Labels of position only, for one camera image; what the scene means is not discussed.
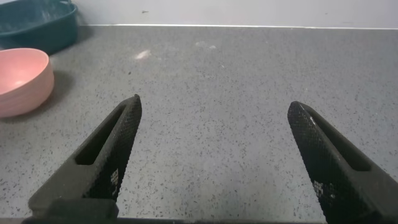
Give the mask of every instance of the white wall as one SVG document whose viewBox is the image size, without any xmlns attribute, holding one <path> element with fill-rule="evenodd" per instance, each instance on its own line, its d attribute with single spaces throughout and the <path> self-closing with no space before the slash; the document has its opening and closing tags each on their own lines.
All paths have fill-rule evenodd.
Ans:
<svg viewBox="0 0 398 224">
<path fill-rule="evenodd" d="M 72 0 L 84 24 L 398 28 L 398 0 Z"/>
</svg>

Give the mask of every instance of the smudge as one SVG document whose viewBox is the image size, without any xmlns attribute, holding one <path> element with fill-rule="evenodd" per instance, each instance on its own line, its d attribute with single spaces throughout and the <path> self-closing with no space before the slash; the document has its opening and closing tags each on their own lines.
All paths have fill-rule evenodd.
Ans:
<svg viewBox="0 0 398 224">
<path fill-rule="evenodd" d="M 145 50 L 139 54 L 137 54 L 134 58 L 136 60 L 147 59 L 150 56 L 150 50 Z"/>
</svg>

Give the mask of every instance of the speckled countertop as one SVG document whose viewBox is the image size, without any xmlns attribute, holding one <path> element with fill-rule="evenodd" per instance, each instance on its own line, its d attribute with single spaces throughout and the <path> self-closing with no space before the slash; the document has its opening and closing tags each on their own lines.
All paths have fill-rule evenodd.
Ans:
<svg viewBox="0 0 398 224">
<path fill-rule="evenodd" d="M 55 90 L 0 120 L 0 216 L 29 197 L 123 99 L 142 120 L 122 217 L 324 221 L 287 109 L 315 108 L 398 180 L 398 31 L 83 27 L 51 56 Z"/>
</svg>

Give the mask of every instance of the bowl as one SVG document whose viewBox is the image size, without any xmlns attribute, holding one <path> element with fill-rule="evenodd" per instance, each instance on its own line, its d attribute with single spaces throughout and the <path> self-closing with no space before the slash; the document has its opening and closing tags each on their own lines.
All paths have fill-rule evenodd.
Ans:
<svg viewBox="0 0 398 224">
<path fill-rule="evenodd" d="M 50 96 L 53 87 L 54 74 L 45 52 L 0 51 L 0 118 L 36 109 Z"/>
</svg>

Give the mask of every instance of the plastic tray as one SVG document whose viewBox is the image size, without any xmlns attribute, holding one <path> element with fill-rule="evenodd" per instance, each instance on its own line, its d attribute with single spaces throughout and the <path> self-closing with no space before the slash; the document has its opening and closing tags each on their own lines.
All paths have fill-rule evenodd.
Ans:
<svg viewBox="0 0 398 224">
<path fill-rule="evenodd" d="M 0 5 L 0 48 L 29 47 L 52 54 L 77 39 L 70 1 L 22 0 Z"/>
</svg>

